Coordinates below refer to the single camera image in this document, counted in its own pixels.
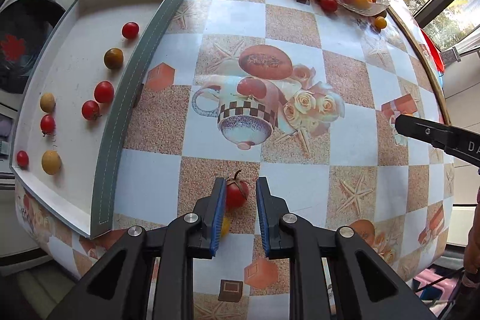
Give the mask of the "yellow cherry tomato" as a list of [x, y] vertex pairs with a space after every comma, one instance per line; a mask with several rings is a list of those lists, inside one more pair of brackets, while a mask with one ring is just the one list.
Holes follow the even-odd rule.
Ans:
[[230, 225], [231, 225], [230, 220], [227, 217], [224, 217], [222, 221], [221, 232], [220, 232], [221, 238], [225, 237], [230, 232]]

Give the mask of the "checkered printed tablecloth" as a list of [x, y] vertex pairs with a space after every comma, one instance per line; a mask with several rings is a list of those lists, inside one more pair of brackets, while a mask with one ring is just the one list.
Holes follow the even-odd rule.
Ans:
[[118, 167], [112, 228], [84, 237], [18, 181], [25, 230], [84, 277], [132, 226], [166, 227], [236, 171], [245, 205], [216, 256], [193, 262], [197, 319], [287, 319], [290, 265], [262, 249], [256, 180], [311, 224], [353, 225], [400, 278], [442, 256], [453, 160], [397, 133], [438, 121], [428, 77], [394, 20], [383, 30], [314, 0], [183, 0], [137, 92]]

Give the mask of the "grey shallow tray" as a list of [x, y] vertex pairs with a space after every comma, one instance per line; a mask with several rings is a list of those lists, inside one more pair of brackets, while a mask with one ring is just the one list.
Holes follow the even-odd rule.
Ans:
[[[116, 177], [128, 121], [137, 92], [158, 44], [183, 0], [75, 0], [49, 35], [24, 91], [10, 142], [10, 168], [22, 186], [73, 231], [93, 239], [112, 228]], [[133, 40], [121, 30], [139, 25]], [[119, 48], [124, 63], [105, 67], [103, 57]], [[85, 101], [95, 100], [96, 85], [107, 80], [115, 91], [101, 116], [87, 121]], [[51, 114], [40, 108], [44, 93], [55, 96]], [[55, 132], [44, 135], [44, 115], [55, 119]], [[24, 150], [28, 168], [17, 165]], [[62, 161], [56, 175], [41, 167], [41, 157], [54, 150]]]

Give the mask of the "red stemmed cherry tomato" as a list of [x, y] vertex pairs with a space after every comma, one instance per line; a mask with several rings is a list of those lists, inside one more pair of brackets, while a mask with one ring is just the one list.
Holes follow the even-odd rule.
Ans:
[[240, 178], [241, 170], [235, 172], [232, 178], [226, 181], [226, 208], [236, 210], [245, 205], [249, 196], [249, 184]]

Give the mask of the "red tomato in tray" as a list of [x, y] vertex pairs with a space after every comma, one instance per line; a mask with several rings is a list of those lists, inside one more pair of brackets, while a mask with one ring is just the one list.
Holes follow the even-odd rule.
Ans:
[[85, 101], [81, 107], [81, 114], [87, 121], [95, 121], [101, 116], [100, 106], [95, 100]]

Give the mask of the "white washing machine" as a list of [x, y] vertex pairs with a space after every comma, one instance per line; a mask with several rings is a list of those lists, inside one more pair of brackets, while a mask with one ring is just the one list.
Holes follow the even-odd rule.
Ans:
[[18, 110], [47, 38], [65, 12], [59, 0], [1, 0], [1, 105]]

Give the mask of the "yellow tomato near bowl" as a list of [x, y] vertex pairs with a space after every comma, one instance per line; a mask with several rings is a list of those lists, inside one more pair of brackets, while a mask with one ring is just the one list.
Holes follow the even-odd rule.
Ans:
[[382, 16], [377, 16], [374, 21], [373, 21], [373, 26], [377, 30], [383, 30], [387, 26], [387, 21], [384, 17]]

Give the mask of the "brown-green tomato in tray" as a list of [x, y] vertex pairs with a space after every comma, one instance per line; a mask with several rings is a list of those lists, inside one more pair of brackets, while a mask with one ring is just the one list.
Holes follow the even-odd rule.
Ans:
[[123, 51], [119, 48], [111, 48], [104, 54], [103, 61], [106, 68], [118, 70], [124, 63]]

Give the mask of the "red tomato tray far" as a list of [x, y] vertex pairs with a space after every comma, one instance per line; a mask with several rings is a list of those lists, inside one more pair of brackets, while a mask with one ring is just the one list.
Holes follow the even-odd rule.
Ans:
[[135, 39], [139, 34], [139, 25], [135, 22], [126, 23], [121, 30], [122, 36], [127, 40]]

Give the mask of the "red plastic basin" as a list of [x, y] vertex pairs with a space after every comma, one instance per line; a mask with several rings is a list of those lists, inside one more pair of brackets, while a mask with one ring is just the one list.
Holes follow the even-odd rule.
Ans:
[[445, 66], [444, 66], [443, 60], [441, 58], [441, 55], [440, 55], [437, 47], [433, 43], [433, 41], [426, 34], [426, 32], [423, 29], [421, 30], [421, 32], [422, 32], [423, 37], [425, 38], [425, 42], [426, 42], [426, 44], [429, 48], [429, 51], [431, 53], [431, 57], [434, 60], [433, 62], [435, 64], [436, 68], [437, 68], [437, 71], [442, 76], [444, 74], [444, 71], [445, 71]]

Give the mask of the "red tomato tray corner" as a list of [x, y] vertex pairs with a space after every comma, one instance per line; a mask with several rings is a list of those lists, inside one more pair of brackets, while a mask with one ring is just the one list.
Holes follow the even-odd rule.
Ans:
[[20, 168], [22, 168], [22, 169], [28, 168], [29, 167], [29, 156], [28, 156], [28, 154], [24, 150], [20, 150], [16, 154], [16, 162], [17, 162], [17, 165]]

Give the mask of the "tan longan fruit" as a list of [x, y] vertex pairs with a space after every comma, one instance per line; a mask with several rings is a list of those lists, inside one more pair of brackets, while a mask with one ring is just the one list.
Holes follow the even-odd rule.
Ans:
[[59, 154], [54, 150], [47, 150], [41, 157], [41, 167], [48, 175], [56, 175], [62, 166]]
[[55, 105], [56, 105], [54, 94], [53, 93], [42, 94], [39, 104], [40, 104], [40, 108], [43, 112], [45, 112], [47, 114], [53, 113], [54, 110], [55, 110]]

